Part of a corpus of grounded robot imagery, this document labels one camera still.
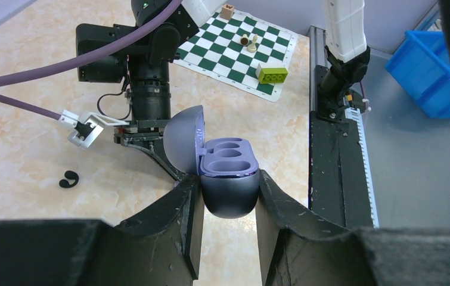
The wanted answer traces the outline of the purple grey earbud charging case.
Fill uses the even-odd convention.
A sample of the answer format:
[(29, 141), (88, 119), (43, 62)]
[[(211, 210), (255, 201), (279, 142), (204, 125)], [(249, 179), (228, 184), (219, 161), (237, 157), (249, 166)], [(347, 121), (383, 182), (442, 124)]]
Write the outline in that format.
[(252, 146), (236, 137), (206, 140), (203, 106), (173, 116), (163, 146), (171, 165), (200, 178), (204, 203), (214, 216), (237, 219), (254, 209), (260, 168)]

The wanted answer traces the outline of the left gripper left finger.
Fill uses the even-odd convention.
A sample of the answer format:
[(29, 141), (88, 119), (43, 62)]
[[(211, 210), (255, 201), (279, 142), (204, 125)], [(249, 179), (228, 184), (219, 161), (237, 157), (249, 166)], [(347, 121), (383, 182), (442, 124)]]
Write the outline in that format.
[(202, 226), (196, 176), (117, 226), (99, 219), (0, 220), (0, 285), (191, 285)]

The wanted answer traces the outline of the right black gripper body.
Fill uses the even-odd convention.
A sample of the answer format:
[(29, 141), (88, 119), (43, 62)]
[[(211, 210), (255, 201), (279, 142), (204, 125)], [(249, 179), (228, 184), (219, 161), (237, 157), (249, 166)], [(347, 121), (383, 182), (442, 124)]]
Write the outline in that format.
[(169, 162), (163, 146), (163, 132), (168, 122), (169, 119), (128, 120), (128, 125), (114, 128), (114, 142), (140, 150), (174, 180), (181, 181), (186, 174)]

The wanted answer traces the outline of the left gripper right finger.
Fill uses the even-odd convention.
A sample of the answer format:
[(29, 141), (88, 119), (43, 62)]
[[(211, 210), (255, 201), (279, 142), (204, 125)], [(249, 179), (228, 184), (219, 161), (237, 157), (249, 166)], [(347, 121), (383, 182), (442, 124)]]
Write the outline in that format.
[(258, 175), (263, 285), (450, 285), (450, 229), (349, 230)]

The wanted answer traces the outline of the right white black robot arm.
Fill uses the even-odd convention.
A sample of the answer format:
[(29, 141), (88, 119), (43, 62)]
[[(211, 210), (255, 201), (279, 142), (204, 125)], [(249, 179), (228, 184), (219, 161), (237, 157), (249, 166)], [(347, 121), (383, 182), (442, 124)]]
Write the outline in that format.
[(122, 85), (129, 111), (115, 143), (141, 150), (177, 181), (185, 173), (169, 163), (162, 147), (170, 119), (170, 63), (276, 102), (280, 80), (261, 68), (288, 67), (297, 44), (290, 30), (241, 11), (226, 19), (225, 11), (232, 11), (225, 1), (182, 1), (143, 38), (77, 70), (81, 82)]

